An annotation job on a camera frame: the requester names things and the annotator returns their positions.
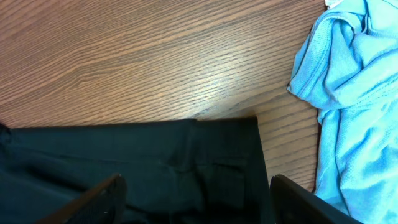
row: wooden surface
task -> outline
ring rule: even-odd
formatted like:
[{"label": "wooden surface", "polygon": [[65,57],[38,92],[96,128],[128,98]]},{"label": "wooden surface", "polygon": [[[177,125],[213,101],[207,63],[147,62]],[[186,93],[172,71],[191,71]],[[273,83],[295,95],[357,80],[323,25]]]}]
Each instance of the wooden surface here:
[{"label": "wooden surface", "polygon": [[316,111],[286,86],[325,10],[301,1],[0,1],[9,127],[257,115],[268,175],[311,190]]}]

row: light blue cloth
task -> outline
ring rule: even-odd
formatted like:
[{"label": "light blue cloth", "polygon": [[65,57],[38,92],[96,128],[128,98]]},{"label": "light blue cloth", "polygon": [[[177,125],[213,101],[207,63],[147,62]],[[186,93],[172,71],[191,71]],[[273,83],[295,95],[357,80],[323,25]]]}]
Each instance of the light blue cloth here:
[{"label": "light blue cloth", "polygon": [[316,21],[288,90],[319,108],[315,194],[398,223],[398,0],[344,0]]}]

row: black trousers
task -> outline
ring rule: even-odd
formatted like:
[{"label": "black trousers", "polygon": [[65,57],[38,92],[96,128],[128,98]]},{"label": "black trousers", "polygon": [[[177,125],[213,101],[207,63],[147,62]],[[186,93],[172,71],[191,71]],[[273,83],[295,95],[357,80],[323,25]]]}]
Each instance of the black trousers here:
[{"label": "black trousers", "polygon": [[129,223],[271,223],[256,118],[0,127],[0,219],[32,223],[114,173]]}]

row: black fabric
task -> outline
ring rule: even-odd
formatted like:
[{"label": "black fabric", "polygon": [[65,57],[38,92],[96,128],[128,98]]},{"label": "black fabric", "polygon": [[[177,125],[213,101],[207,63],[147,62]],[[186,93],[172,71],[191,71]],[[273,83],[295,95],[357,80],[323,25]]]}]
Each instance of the black fabric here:
[{"label": "black fabric", "polygon": [[1,127],[1,220],[43,218],[116,172],[129,223],[272,223],[256,118]]}]

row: black pants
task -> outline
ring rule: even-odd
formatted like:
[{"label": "black pants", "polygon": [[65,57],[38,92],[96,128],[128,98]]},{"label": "black pants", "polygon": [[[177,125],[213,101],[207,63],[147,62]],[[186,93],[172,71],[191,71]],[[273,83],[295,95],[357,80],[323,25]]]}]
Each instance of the black pants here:
[{"label": "black pants", "polygon": [[0,219],[31,223],[120,173],[131,223],[270,223],[257,119],[0,127]]}]

